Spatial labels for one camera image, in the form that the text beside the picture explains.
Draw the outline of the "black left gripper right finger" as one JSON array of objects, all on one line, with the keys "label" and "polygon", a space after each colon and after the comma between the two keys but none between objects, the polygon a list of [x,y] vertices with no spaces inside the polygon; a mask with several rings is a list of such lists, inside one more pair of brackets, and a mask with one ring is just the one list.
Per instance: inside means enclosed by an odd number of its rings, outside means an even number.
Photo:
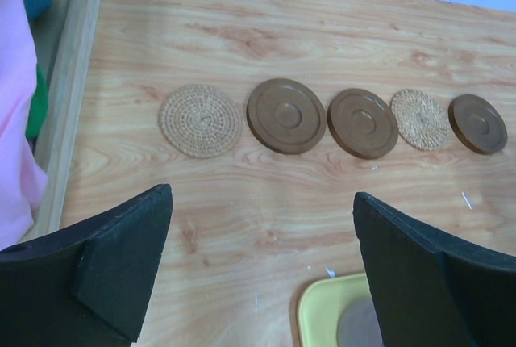
[{"label": "black left gripper right finger", "polygon": [[513,346],[515,258],[365,192],[353,222],[386,346]]}]

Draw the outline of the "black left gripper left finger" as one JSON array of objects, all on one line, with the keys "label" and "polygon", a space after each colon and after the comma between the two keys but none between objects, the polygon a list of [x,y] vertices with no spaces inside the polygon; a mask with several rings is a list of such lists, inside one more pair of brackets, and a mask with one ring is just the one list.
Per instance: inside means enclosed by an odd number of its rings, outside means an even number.
[{"label": "black left gripper left finger", "polygon": [[96,216],[1,251],[3,346],[138,341],[173,214],[159,184]]}]

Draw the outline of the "woven rattan coaster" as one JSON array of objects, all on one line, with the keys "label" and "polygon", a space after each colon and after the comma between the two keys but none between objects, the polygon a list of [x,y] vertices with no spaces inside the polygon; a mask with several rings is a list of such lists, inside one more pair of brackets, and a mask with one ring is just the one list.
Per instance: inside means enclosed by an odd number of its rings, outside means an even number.
[{"label": "woven rattan coaster", "polygon": [[175,149],[202,159],[233,149],[243,129],[235,101],[220,89],[202,84],[173,91],[161,104],[157,123]]},{"label": "woven rattan coaster", "polygon": [[414,89],[398,91],[391,100],[391,111],[402,138],[422,151],[441,149],[449,135],[444,109],[428,94]]}]

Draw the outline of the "brown ceramic coaster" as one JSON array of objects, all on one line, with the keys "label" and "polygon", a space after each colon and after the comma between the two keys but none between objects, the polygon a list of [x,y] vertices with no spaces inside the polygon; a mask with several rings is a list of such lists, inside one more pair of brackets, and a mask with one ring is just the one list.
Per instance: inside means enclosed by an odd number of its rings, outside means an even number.
[{"label": "brown ceramic coaster", "polygon": [[278,77],[251,92],[246,117],[255,138],[277,153],[298,155],[324,136],[326,113],[317,95],[301,82]]},{"label": "brown ceramic coaster", "polygon": [[358,158],[381,158],[397,143],[398,126],[393,112],[368,90],[350,88],[339,92],[327,109],[327,122],[336,143]]},{"label": "brown ceramic coaster", "polygon": [[503,118],[480,96],[462,94],[454,98],[448,118],[460,142],[475,153],[493,155],[506,146],[508,133]]}]

